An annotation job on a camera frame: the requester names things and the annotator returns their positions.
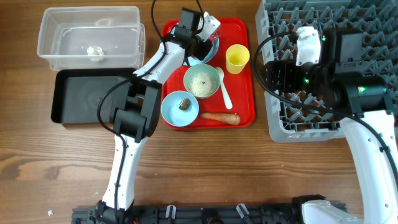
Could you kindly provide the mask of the green bowl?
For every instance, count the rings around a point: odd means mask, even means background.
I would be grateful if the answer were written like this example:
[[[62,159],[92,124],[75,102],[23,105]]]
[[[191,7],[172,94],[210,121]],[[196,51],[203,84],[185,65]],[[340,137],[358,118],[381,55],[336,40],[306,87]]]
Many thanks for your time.
[[[185,89],[199,99],[209,98],[220,87],[220,77],[214,67],[198,64],[190,67],[184,74]]]

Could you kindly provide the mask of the brown food scrap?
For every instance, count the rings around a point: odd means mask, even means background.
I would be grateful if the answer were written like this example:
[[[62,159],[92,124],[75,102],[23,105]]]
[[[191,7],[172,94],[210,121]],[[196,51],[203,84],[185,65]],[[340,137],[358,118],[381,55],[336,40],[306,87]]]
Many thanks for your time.
[[[180,105],[179,105],[178,108],[179,108],[180,110],[182,110],[182,111],[185,111],[185,110],[188,110],[189,107],[190,107],[190,99],[189,99],[189,98],[186,98],[186,99],[183,99],[183,100],[180,102]]]

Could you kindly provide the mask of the light blue bowl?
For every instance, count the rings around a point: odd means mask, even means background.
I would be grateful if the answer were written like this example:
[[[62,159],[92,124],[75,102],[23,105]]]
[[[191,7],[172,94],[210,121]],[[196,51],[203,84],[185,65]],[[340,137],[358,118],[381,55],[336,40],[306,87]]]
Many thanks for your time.
[[[182,111],[178,107],[183,99],[190,99],[188,110]],[[178,128],[188,126],[196,120],[199,114],[197,99],[187,91],[174,91],[168,94],[161,104],[162,117],[166,123]]]

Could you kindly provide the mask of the orange carrot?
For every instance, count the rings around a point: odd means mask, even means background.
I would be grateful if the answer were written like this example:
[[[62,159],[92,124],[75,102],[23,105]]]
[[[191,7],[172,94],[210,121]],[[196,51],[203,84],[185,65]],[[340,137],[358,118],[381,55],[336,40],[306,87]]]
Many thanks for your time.
[[[229,113],[202,113],[200,116],[204,119],[220,121],[230,125],[238,125],[241,121],[240,116]]]

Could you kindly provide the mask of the white tissue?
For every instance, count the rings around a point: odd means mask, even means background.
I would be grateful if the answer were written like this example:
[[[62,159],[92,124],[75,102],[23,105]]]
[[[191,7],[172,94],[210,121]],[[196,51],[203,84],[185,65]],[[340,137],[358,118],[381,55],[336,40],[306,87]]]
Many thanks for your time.
[[[92,62],[100,62],[104,59],[104,51],[101,47],[98,46],[90,46],[86,50],[87,55],[90,56],[90,60]]]

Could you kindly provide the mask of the red snack wrapper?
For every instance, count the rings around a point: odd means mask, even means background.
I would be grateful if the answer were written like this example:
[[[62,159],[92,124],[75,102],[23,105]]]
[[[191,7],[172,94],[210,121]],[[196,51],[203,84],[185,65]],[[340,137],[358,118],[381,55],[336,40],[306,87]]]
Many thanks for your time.
[[[211,34],[211,35],[209,36],[208,39],[209,39],[210,41],[212,41],[212,42],[215,42],[216,40],[219,39],[219,35],[218,35],[218,33],[216,32],[216,33],[214,33],[214,34]]]

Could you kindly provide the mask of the white rice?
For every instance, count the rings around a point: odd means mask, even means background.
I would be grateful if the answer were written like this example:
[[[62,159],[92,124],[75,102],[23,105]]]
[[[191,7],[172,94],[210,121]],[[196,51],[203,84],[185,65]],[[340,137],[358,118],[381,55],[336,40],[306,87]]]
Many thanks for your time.
[[[197,73],[189,81],[188,90],[196,97],[205,98],[216,90],[216,82],[208,73]]]

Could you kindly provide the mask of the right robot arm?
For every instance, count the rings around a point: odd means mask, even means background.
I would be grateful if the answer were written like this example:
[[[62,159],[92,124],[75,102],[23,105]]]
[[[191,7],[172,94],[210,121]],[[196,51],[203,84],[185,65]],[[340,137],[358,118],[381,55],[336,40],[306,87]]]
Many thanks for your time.
[[[312,27],[289,32],[295,60],[255,68],[259,84],[281,99],[304,90],[321,96],[323,112],[340,117],[351,149],[364,206],[364,223],[397,222],[397,144],[391,96],[385,80],[365,75],[357,29]]]

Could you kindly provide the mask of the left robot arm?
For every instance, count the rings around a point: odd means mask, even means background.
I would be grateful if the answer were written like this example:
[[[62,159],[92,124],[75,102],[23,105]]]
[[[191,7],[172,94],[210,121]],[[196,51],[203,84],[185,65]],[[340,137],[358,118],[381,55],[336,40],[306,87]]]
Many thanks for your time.
[[[155,55],[140,69],[122,77],[102,97],[113,95],[107,130],[115,135],[111,177],[102,200],[89,219],[93,223],[135,223],[132,212],[134,182],[145,143],[157,127],[162,86],[188,58],[204,59],[211,36],[221,23],[203,11],[182,9],[173,33],[160,37]]]

